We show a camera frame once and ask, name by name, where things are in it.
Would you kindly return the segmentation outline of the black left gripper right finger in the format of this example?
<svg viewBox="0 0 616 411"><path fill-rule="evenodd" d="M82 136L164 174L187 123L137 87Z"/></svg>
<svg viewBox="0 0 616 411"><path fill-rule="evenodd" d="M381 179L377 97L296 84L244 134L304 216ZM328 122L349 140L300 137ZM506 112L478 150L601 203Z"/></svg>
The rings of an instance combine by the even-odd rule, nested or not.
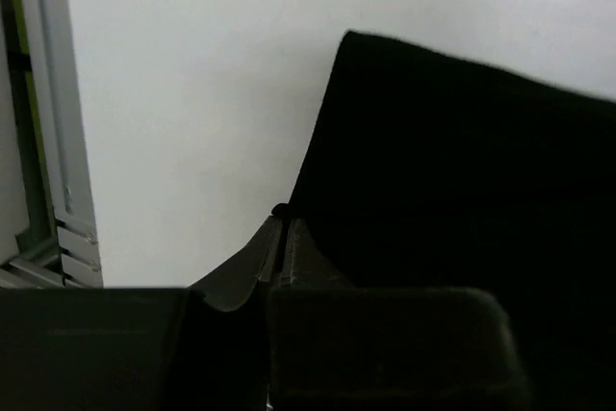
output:
<svg viewBox="0 0 616 411"><path fill-rule="evenodd" d="M529 410L509 318L471 288L360 289L291 222L270 292L276 410Z"/></svg>

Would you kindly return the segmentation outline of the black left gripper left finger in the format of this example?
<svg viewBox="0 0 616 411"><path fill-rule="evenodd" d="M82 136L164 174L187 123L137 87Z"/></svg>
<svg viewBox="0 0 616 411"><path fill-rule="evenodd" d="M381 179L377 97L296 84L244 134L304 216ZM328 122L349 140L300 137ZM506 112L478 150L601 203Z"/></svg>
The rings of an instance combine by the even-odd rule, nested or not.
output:
<svg viewBox="0 0 616 411"><path fill-rule="evenodd" d="M187 289L1 294L5 410L262 410L263 289L283 231L267 218Z"/></svg>

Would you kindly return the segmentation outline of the black t-shirt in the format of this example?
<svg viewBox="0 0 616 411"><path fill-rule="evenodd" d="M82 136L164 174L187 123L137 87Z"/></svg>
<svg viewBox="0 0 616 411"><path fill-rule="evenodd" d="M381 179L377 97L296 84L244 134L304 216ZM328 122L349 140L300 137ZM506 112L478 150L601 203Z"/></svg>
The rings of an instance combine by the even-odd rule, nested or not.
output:
<svg viewBox="0 0 616 411"><path fill-rule="evenodd" d="M343 36L285 210L359 287L472 287L542 410L615 406L615 105Z"/></svg>

